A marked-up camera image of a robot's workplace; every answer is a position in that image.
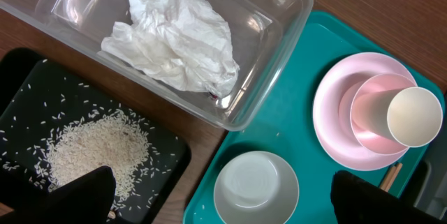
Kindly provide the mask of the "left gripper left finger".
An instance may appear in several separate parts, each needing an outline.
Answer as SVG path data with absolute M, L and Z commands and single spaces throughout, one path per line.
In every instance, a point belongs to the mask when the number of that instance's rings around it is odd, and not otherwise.
M 1 203 L 13 210 L 1 224 L 105 223 L 115 196 L 112 169 L 99 167 L 45 193 L 31 184 L 1 173 Z

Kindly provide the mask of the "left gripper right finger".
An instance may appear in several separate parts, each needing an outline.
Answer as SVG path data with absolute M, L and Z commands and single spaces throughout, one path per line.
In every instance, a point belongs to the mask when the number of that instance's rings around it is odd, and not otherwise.
M 346 170 L 332 177 L 330 200 L 339 224 L 444 224 Z

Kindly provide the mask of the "white rice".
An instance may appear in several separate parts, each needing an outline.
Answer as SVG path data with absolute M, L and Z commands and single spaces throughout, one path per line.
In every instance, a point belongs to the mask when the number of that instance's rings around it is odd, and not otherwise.
M 92 170 L 107 165 L 116 180 L 115 198 L 126 200 L 134 189 L 133 173 L 149 157 L 142 131 L 123 115 L 108 115 L 63 131 L 46 154 L 52 191 Z

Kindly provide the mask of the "grey bowl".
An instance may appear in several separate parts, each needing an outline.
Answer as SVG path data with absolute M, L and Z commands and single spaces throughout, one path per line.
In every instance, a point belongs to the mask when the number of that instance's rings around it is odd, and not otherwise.
M 230 160 L 214 185 L 214 207 L 224 223 L 284 224 L 300 196 L 293 168 L 280 156 L 250 151 Z

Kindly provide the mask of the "red snack wrapper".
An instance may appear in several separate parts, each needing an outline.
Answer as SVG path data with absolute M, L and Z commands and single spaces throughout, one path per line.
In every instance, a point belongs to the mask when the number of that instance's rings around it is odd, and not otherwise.
M 212 93 L 209 93 L 209 95 L 210 95 L 210 98 L 213 99 L 213 100 L 215 100 L 215 99 L 218 98 L 218 96 L 216 96 L 216 95 L 214 95 L 214 94 L 212 94 Z

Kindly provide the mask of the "white napkin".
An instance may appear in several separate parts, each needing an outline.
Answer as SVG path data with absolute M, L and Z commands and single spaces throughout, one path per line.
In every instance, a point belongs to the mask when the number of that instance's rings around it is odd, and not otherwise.
M 129 0 L 101 49 L 179 91 L 227 96 L 240 70 L 230 27 L 206 0 Z

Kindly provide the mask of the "cream paper cup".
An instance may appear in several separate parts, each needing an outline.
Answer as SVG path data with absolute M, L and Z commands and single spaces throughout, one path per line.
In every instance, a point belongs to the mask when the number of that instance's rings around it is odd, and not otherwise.
M 421 87 L 368 93 L 353 102 L 351 117 L 362 130 L 406 147 L 430 143 L 443 123 L 437 97 Z

